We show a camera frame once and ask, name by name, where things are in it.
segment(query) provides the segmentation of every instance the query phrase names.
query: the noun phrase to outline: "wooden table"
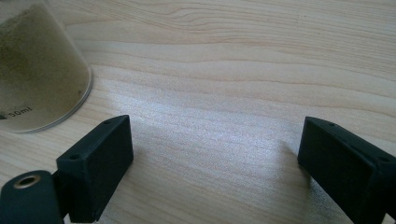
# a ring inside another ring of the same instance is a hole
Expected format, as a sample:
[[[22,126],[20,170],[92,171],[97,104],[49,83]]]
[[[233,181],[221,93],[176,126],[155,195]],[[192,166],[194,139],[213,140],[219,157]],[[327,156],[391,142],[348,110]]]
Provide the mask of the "wooden table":
[[[93,127],[128,114],[134,163],[99,223],[350,223],[297,165],[304,117],[396,156],[393,0],[50,3],[92,92],[53,128],[0,133],[0,186],[54,172]]]

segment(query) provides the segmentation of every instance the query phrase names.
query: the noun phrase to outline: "beige powder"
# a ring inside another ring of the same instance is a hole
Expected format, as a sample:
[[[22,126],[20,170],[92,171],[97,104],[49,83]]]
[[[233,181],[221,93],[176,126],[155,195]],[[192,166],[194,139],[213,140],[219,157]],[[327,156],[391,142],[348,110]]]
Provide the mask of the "beige powder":
[[[89,66],[44,5],[0,24],[0,129],[32,131],[71,113]]]

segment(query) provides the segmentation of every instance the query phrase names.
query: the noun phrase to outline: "screw hole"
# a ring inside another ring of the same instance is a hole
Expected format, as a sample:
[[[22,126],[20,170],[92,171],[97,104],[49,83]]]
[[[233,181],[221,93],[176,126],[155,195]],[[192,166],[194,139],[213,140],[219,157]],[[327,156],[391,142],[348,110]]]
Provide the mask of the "screw hole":
[[[378,157],[378,159],[381,160],[382,162],[389,162],[389,159],[385,157]]]
[[[35,183],[37,183],[40,180],[39,175],[28,175],[20,180],[17,181],[17,183],[14,184],[15,189],[26,189],[31,186],[33,186]]]
[[[73,154],[73,155],[70,156],[70,160],[76,160],[78,158],[79,158],[78,154]]]

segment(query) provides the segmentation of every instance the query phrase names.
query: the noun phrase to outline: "wood grain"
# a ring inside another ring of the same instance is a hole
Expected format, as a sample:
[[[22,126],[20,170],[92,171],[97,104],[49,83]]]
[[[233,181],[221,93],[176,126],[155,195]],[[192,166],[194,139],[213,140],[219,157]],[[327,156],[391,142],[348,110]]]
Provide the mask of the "wood grain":
[[[396,156],[395,1],[50,3],[92,92],[51,129],[0,133],[1,186],[129,114],[134,163],[99,223],[351,223],[297,165],[304,117]]]

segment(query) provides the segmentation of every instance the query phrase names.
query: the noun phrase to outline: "beaker measurement marking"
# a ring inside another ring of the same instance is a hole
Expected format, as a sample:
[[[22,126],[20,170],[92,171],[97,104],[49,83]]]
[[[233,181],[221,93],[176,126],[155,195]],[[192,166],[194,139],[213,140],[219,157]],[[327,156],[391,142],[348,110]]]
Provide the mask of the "beaker measurement marking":
[[[16,110],[13,113],[8,113],[11,117],[16,117],[18,115],[22,115],[24,113],[27,113],[29,111],[32,111],[33,109],[30,108],[29,106],[27,106],[26,108],[22,109],[22,110]]]

